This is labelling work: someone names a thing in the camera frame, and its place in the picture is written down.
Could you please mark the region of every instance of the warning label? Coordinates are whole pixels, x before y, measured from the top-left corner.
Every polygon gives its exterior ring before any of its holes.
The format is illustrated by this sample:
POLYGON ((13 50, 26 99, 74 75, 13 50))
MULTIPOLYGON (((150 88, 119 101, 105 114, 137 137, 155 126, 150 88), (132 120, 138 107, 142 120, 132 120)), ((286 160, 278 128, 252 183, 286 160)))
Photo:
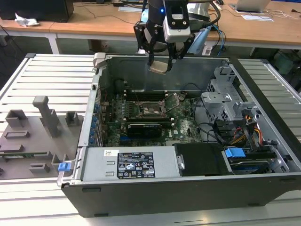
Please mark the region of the warning label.
POLYGON ((118 153, 117 177, 154 178, 155 165, 152 152, 118 153))

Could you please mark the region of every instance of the floor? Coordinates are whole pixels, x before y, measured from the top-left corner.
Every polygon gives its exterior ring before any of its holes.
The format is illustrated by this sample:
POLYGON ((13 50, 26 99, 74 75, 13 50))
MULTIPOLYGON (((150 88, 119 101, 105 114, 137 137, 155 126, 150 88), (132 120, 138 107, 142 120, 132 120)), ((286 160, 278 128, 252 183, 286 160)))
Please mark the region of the floor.
MULTIPOLYGON (((62 54, 81 54, 93 55, 94 52, 89 50, 87 40, 82 39, 58 39, 58 44, 62 54)), ((103 41, 108 45, 109 53, 134 54, 137 51, 136 42, 133 41, 103 41)), ((236 56, 237 58, 250 58, 249 53, 252 48, 227 47, 222 52, 222 56, 236 56)), ((217 46, 212 52, 216 56, 220 47, 217 46)), ((13 74, 22 59, 27 53, 51 54, 51 48, 46 38, 37 37, 9 37, 7 46, 0 46, 0 88, 13 74)), ((265 49, 257 54, 256 57, 271 60, 270 56, 274 55, 273 50, 265 49)))

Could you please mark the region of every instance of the green circuit board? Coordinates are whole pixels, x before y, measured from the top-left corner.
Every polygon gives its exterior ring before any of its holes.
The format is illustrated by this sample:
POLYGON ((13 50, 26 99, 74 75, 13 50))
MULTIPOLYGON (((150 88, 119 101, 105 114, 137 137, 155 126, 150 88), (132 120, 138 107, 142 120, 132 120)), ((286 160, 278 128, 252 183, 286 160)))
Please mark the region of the green circuit board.
POLYGON ((128 138, 126 124, 123 121, 124 116, 130 117, 132 115, 135 117, 135 115, 139 114, 140 109, 144 112, 150 112, 149 115, 157 116, 159 112, 156 111, 156 108, 153 109, 152 106, 156 107, 153 102, 154 101, 145 101, 145 104, 151 107, 147 108, 146 111, 145 107, 141 107, 143 104, 137 107, 135 106, 135 102, 126 101, 123 97, 112 99, 110 102, 111 120, 106 122, 107 134, 104 145, 109 147, 172 146, 175 143, 193 143, 202 141, 201 135, 197 133, 197 125, 191 116, 193 108, 192 101, 190 101, 190 99, 184 99, 179 101, 179 105, 176 106, 173 98, 169 98, 165 101, 165 109, 168 112, 164 114, 164 117, 168 119, 174 118, 174 125, 169 128, 162 128, 161 137, 143 139, 128 138))

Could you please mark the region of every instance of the metal slotted platform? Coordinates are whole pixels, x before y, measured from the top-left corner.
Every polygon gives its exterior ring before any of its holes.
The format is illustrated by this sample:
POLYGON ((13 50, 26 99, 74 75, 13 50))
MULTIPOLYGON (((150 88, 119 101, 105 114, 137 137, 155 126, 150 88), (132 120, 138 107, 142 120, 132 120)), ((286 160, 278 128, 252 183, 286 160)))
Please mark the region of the metal slotted platform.
MULTIPOLYGON (((261 60, 239 60, 255 83, 286 122, 293 134, 301 141, 301 96, 270 65, 261 60)), ((240 87, 249 101, 252 98, 240 87)))
MULTIPOLYGON (((71 110, 84 115, 93 76, 92 61, 93 56, 76 55, 37 54, 34 58, 26 58, 0 92, 0 133, 6 127, 5 117, 10 109, 23 109, 26 115, 39 115, 37 109, 31 105, 35 95, 49 96, 49 106, 55 108, 57 114, 71 110)), ((292 97, 294 92, 269 65, 256 60, 241 62, 275 107, 285 108, 280 105, 287 104, 291 108, 296 107, 300 97, 292 97)), ((289 126, 297 128, 296 125, 300 124, 298 109, 280 110, 279 113, 289 126)), ((301 224, 301 191, 286 193, 264 207, 82 218, 57 186, 56 178, 25 179, 22 182, 0 181, 0 206, 1 226, 29 224, 300 226, 301 224)))
POLYGON ((0 132, 7 126, 5 117, 12 109, 27 116, 40 115, 32 105, 35 96, 48 96, 49 108, 57 115, 66 111, 85 114, 93 78, 93 56, 45 55, 25 58, 0 92, 0 132))

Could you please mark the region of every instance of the desk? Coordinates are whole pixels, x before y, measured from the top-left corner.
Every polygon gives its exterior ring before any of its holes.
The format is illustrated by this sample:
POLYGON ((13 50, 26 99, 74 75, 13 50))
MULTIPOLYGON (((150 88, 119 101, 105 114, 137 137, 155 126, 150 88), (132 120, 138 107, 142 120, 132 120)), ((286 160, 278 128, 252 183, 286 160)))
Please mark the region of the desk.
MULTIPOLYGON (((228 9, 236 14, 228 6, 236 0, 224 0, 224 2, 222 9, 228 9)), ((118 7, 112 5, 98 7, 81 7, 81 3, 75 3, 75 5, 78 6, 74 7, 74 14, 68 23, 41 22, 41 26, 28 28, 20 27, 14 21, 0 20, 0 24, 10 35, 48 38, 54 54, 59 54, 57 38, 136 41, 133 25, 139 20, 140 13, 119 12, 118 7), (94 18, 93 14, 102 17, 94 18)), ((219 26, 226 33, 226 45, 301 49, 301 18, 299 14, 290 12, 293 8, 301 11, 301 4, 272 1, 267 8, 282 10, 298 19, 273 16, 274 22, 251 21, 235 17, 223 10, 219 26)), ((4 31, 0 30, 0 35, 2 34, 5 35, 4 31)), ((210 32, 206 48, 211 49, 217 40, 217 32, 210 32)))
MULTIPOLYGON (((235 15, 240 15, 229 6, 229 3, 235 1, 224 0, 225 4, 221 7, 219 26, 226 33, 227 46, 301 49, 301 18, 298 13, 291 12, 292 9, 301 11, 300 3, 271 1, 267 9, 281 10, 297 19, 273 15, 274 22, 268 22, 245 20, 226 11, 227 9, 235 15)), ((210 32, 206 45, 212 47, 217 38, 217 32, 210 32)))

